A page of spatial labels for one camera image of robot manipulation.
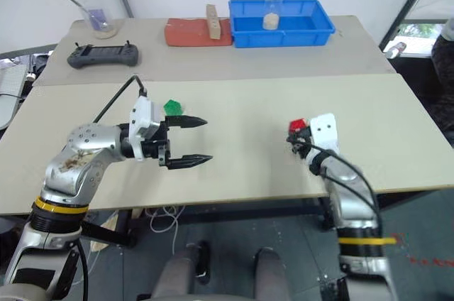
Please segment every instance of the beige tabletop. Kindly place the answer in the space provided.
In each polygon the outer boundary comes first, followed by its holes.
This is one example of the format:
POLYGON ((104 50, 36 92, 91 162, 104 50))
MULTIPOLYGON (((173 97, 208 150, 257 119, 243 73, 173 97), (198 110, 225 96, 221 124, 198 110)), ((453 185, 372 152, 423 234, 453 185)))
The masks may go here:
MULTIPOLYGON (((158 104, 175 99, 208 124, 174 128, 172 156, 213 155, 186 170, 156 160, 112 164, 92 209, 315 197, 323 183, 285 142, 289 121, 333 112, 341 153, 378 192, 454 186, 454 152, 396 74, 210 82, 147 82, 158 104)), ((29 212, 46 165, 70 131, 91 121, 120 84, 35 87, 0 141, 0 214, 29 212)), ((128 121, 132 85, 101 120, 128 121)))
POLYGON ((50 56, 35 86, 120 83, 133 73, 147 81, 190 81, 395 72, 355 16, 332 16, 331 20, 336 33, 325 46, 243 49, 168 47, 164 18, 126 19, 118 34, 106 40, 94 38, 83 21, 76 21, 50 56), (75 49, 74 42, 123 45, 126 40, 140 51, 135 67, 97 65, 77 70, 66 62, 75 49))

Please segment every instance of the green block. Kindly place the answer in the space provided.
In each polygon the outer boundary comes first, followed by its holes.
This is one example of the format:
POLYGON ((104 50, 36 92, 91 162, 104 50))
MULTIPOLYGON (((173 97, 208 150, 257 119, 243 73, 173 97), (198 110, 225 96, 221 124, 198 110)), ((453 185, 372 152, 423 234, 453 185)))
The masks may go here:
POLYGON ((178 101, 169 100, 164 105, 165 114, 168 116, 183 115, 182 105, 178 101))

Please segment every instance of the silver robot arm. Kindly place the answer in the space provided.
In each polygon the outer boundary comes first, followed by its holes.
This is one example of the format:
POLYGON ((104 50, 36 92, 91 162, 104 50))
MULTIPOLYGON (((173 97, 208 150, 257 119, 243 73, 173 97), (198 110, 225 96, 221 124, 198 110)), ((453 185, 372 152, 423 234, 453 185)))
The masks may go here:
POLYGON ((45 171, 40 196, 6 271, 5 286, 0 288, 0 300, 61 300, 68 294, 77 260, 83 255, 81 223, 111 163, 154 158, 160 166, 173 170, 211 159, 210 155, 170 158, 169 127, 197 127, 206 124, 205 120, 166 116, 159 121, 157 115, 145 92, 132 108, 128 124, 92 123, 71 132, 66 146, 45 171))
POLYGON ((383 245, 395 240, 382 237, 376 199, 359 168, 339 156, 334 115, 291 122, 287 141, 310 171, 324 178, 338 234, 339 264, 346 278, 331 289, 322 288, 322 296, 332 297, 331 292, 338 300, 397 300, 383 251, 383 245), (343 299, 345 294, 350 299, 343 299))

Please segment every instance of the dark floor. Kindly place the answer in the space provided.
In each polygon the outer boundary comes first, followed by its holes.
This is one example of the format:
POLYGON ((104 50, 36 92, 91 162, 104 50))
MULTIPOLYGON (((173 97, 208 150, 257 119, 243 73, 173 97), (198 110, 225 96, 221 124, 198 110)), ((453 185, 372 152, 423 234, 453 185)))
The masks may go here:
MULTIPOLYGON (((386 235, 402 233, 406 242, 387 250, 400 300, 454 300, 454 190, 392 207, 383 217, 386 235)), ((212 276, 208 285, 196 285, 197 293, 252 297, 254 254, 263 246, 281 255, 294 301, 320 300, 317 277, 342 276, 336 234, 322 232, 315 216, 182 225, 176 247, 202 239, 212 246, 212 276)), ((90 300, 135 300, 150 292, 171 242, 172 232, 144 231, 134 249, 102 251, 89 279, 90 300)), ((82 284, 66 300, 81 300, 81 294, 82 284)))

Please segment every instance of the black cable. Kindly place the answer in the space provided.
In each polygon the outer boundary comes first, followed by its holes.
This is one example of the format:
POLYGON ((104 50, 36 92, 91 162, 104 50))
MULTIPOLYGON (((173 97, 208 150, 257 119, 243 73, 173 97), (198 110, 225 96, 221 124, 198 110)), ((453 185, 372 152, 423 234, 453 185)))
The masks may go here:
POLYGON ((380 211, 374 205, 370 204, 369 201, 367 199, 365 199, 362 195, 360 195, 359 192, 356 192, 354 189, 352 189, 348 185, 344 184, 343 182, 341 182, 337 179, 334 179, 333 177, 330 177, 329 175, 320 175, 320 176, 323 178, 326 178, 327 180, 330 180, 331 182, 334 182, 334 183, 340 185, 341 187, 347 189, 348 191, 352 192, 356 197, 361 199, 375 213, 375 216, 377 217, 377 227, 378 227, 379 235, 380 236, 383 235, 382 215, 380 214, 380 211))
POLYGON ((337 155, 337 154, 335 154, 335 153, 333 153, 333 152, 331 152, 329 150, 326 150, 325 148, 322 148, 322 147, 319 147, 319 146, 314 145, 312 143, 307 143, 307 142, 304 142, 304 141, 296 141, 296 143, 301 144, 303 146, 310 146, 310 147, 312 147, 312 148, 314 148, 314 149, 316 149, 316 150, 318 150, 320 152, 323 152, 323 153, 325 153, 325 154, 327 154, 327 155, 339 160, 341 163, 347 165, 354 173, 356 173, 358 175, 358 177, 360 177, 364 181, 364 183, 366 184, 367 189, 370 192, 370 195, 372 196, 372 201, 374 202, 374 204, 373 204, 374 205, 374 209, 375 209, 375 211, 377 211, 375 213, 377 215, 377 223, 378 223, 378 228, 379 228, 378 231, 379 231, 380 236, 381 236, 382 232, 383 232, 383 226, 382 226, 382 218, 381 218, 381 216, 379 216, 380 213, 378 212, 379 206, 378 206, 377 197, 375 196, 374 190, 370 186, 370 183, 367 181, 366 177, 355 166, 350 164, 347 160, 345 160, 344 158, 340 157, 339 155, 337 155))
POLYGON ((88 301, 88 266, 87 266, 87 257, 85 257, 84 247, 80 239, 76 241, 77 250, 79 251, 80 261, 82 263, 82 274, 84 277, 84 294, 82 296, 82 301, 88 301))
POLYGON ((140 81, 140 78, 139 76, 137 75, 133 75, 131 76, 128 81, 125 82, 125 84, 123 86, 121 86, 121 88, 117 91, 117 93, 115 93, 115 95, 112 97, 112 99, 107 103, 107 105, 102 109, 101 112, 99 112, 98 116, 93 120, 94 123, 98 122, 99 120, 101 120, 101 118, 103 117, 103 115, 109 110, 109 108, 112 107, 112 104, 114 104, 114 102, 118 99, 118 97, 123 94, 123 92, 125 91, 126 88, 128 88, 128 86, 132 83, 132 81, 137 81, 137 84, 139 85, 140 89, 139 89, 139 95, 142 96, 142 97, 146 97, 147 96, 147 89, 143 86, 143 83, 142 81, 140 81))
POLYGON ((18 95, 9 94, 9 93, 0 93, 0 96, 1 96, 1 95, 6 95, 6 96, 8 96, 8 97, 15 97, 15 98, 21 99, 21 100, 25 100, 25 99, 26 99, 25 97, 20 97, 20 96, 18 96, 18 95))

